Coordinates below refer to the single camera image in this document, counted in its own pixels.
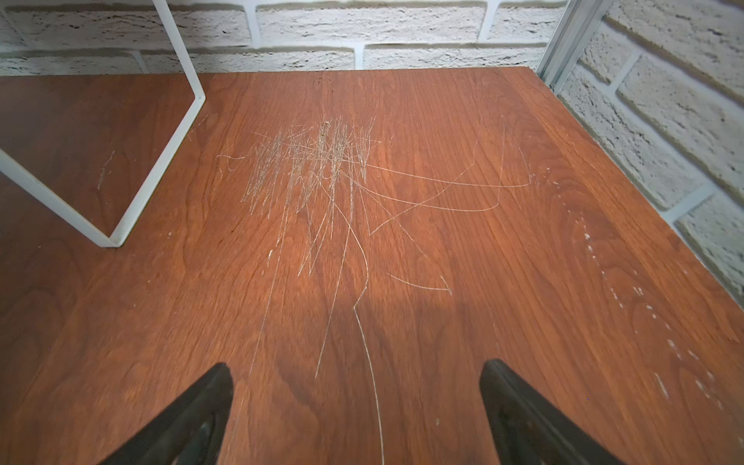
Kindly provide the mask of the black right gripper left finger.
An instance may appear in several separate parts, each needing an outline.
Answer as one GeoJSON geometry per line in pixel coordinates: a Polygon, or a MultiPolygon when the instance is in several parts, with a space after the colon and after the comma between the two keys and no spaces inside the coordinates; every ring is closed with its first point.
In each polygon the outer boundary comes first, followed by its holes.
{"type": "Polygon", "coordinates": [[[234,399],[227,364],[213,365],[105,464],[215,464],[234,399]]]}

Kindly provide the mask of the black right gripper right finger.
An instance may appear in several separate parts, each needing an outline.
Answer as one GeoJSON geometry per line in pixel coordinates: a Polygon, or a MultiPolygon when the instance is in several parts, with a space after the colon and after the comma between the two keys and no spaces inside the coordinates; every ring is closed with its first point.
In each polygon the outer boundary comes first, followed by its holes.
{"type": "Polygon", "coordinates": [[[502,464],[619,464],[503,360],[489,360],[480,394],[502,464]]]}

